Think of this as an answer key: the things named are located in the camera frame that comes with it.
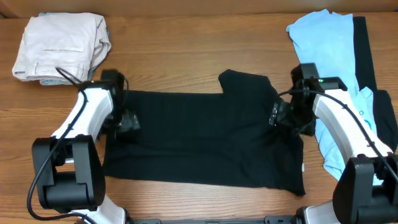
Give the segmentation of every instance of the white towel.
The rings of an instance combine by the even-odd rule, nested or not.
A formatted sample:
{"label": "white towel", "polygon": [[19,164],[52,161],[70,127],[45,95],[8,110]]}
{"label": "white towel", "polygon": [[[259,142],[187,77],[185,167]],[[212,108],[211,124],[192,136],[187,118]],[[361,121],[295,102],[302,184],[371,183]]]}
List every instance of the white towel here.
{"label": "white towel", "polygon": [[61,67],[81,81],[111,50],[103,16],[57,13],[32,17],[22,35],[12,74],[22,81],[64,80]]}

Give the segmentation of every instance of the light blue cloth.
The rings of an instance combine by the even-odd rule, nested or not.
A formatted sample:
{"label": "light blue cloth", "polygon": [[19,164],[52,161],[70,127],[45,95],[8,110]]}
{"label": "light blue cloth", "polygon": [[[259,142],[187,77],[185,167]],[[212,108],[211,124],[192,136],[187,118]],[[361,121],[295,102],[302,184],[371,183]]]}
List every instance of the light blue cloth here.
{"label": "light blue cloth", "polygon": [[[56,12],[41,12],[39,13],[39,16],[48,16],[48,15],[52,15],[52,14],[57,14]],[[91,69],[88,70],[88,74],[87,74],[87,80],[91,80],[91,78],[93,78],[93,74],[95,72],[95,70],[98,68],[99,65],[92,67]],[[67,80],[40,80],[39,81],[41,85],[70,85],[71,83]]]}
{"label": "light blue cloth", "polygon": [[[315,63],[319,76],[340,77],[347,86],[355,108],[376,134],[373,117],[373,92],[369,88],[359,91],[355,77],[353,15],[330,14],[326,9],[312,12],[286,28],[293,40],[300,63]],[[344,171],[343,157],[325,124],[317,119],[315,135],[324,168],[337,180]]]}

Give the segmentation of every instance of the black cloth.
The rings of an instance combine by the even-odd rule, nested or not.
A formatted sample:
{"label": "black cloth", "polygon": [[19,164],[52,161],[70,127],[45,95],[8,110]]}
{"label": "black cloth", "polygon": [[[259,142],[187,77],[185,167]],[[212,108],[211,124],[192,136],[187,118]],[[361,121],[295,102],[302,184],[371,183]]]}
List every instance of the black cloth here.
{"label": "black cloth", "polygon": [[269,124],[278,95],[268,78],[227,70],[219,81],[223,94],[129,91],[141,129],[108,134],[105,175],[304,195],[303,142]]}
{"label": "black cloth", "polygon": [[394,152],[398,146],[398,125],[387,91],[378,90],[374,75],[372,53],[369,44],[365,17],[354,17],[355,75],[359,89],[368,87],[373,91],[373,115],[377,136]]}

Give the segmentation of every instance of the tabletop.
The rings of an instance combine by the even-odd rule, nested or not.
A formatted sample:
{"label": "tabletop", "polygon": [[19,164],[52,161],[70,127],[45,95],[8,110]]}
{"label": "tabletop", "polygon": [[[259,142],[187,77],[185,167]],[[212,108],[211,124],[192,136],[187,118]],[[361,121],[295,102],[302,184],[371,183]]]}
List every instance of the tabletop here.
{"label": "tabletop", "polygon": [[[377,87],[387,90],[398,111],[398,13],[366,16]],[[226,69],[266,75],[272,86],[292,86],[290,71],[299,64],[285,28],[304,14],[255,14],[208,17],[109,17],[112,50],[95,72],[116,68],[130,89],[182,93],[221,93],[218,75]],[[50,136],[73,108],[72,86],[21,82],[11,68],[27,19],[0,19],[0,223],[38,223],[27,213],[26,197],[34,178],[31,146]],[[292,215],[302,206],[331,200],[337,181],[323,168],[315,137],[304,141],[307,194],[286,190],[181,184],[106,178],[106,193],[133,218],[162,220],[263,218]],[[100,158],[104,141],[97,143]],[[40,215],[54,215],[33,199]],[[74,223],[69,218],[57,223]]]}

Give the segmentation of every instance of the wooden surface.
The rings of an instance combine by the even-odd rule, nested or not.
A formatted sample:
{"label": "wooden surface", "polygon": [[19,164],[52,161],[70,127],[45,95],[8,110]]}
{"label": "wooden surface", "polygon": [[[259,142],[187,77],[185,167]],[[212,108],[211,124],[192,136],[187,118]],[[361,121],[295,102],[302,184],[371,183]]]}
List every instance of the wooden surface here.
{"label": "wooden surface", "polygon": [[396,0],[0,0],[8,18],[40,12],[93,12],[103,16],[203,16],[254,13],[392,12]]}
{"label": "wooden surface", "polygon": [[[387,90],[398,111],[398,13],[366,16],[377,85]],[[97,69],[117,68],[135,90],[220,93],[218,75],[227,68],[267,75],[277,91],[291,87],[298,60],[285,32],[303,14],[251,16],[107,18],[112,51]],[[38,223],[26,210],[34,178],[31,145],[50,136],[74,106],[71,86],[40,86],[12,76],[28,20],[0,20],[0,223]],[[184,220],[261,218],[293,214],[302,206],[331,199],[336,180],[323,169],[315,138],[303,137],[306,196],[286,190],[106,178],[106,193],[134,218]],[[98,153],[104,154],[103,142]],[[34,208],[42,210],[34,197]],[[57,223],[73,223],[76,219]]]}

